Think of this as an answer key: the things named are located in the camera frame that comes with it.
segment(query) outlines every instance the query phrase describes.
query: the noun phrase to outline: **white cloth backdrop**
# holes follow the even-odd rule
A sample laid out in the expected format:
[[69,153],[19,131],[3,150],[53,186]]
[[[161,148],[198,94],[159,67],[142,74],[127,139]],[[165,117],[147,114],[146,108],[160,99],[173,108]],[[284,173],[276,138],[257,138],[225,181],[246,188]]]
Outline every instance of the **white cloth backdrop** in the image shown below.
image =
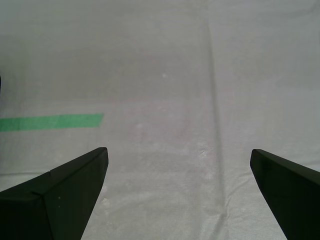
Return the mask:
[[320,170],[317,0],[2,0],[0,117],[104,113],[0,132],[0,190],[97,147],[83,240],[284,240],[249,167]]

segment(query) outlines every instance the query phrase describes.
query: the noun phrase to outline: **black plastic part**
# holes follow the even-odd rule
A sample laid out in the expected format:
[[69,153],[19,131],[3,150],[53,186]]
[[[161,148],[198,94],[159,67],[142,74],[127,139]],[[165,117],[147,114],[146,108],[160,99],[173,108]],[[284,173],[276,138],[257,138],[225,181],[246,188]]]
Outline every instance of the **black plastic part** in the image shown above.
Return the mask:
[[100,147],[0,192],[0,239],[80,240],[108,163]]
[[254,149],[250,166],[288,240],[320,239],[320,172]]

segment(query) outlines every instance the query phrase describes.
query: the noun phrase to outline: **white sheet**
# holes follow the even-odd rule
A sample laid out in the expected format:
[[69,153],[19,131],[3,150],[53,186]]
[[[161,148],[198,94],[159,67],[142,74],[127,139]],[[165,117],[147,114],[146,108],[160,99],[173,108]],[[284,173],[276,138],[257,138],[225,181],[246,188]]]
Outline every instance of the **white sheet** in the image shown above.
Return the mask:
[[0,117],[104,119],[0,132],[1,190],[106,146],[83,240],[284,240],[249,160],[320,170],[318,2],[2,1]]

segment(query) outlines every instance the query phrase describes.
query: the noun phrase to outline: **white surface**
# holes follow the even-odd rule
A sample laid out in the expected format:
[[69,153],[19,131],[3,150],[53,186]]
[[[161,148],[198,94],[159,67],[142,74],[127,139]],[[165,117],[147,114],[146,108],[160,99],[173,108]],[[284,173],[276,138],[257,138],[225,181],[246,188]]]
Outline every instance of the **white surface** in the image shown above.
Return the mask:
[[0,132],[0,188],[106,146],[83,240],[284,240],[251,150],[320,170],[314,0],[0,3],[0,117],[104,113]]

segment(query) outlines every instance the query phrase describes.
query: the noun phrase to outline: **white fabric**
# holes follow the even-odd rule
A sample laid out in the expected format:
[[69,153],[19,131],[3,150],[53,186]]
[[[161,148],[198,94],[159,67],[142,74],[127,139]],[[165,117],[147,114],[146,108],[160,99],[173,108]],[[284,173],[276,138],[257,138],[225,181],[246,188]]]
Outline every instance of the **white fabric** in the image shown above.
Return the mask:
[[0,132],[0,190],[97,147],[83,240],[284,240],[249,167],[320,170],[317,0],[3,0],[0,117],[104,113]]

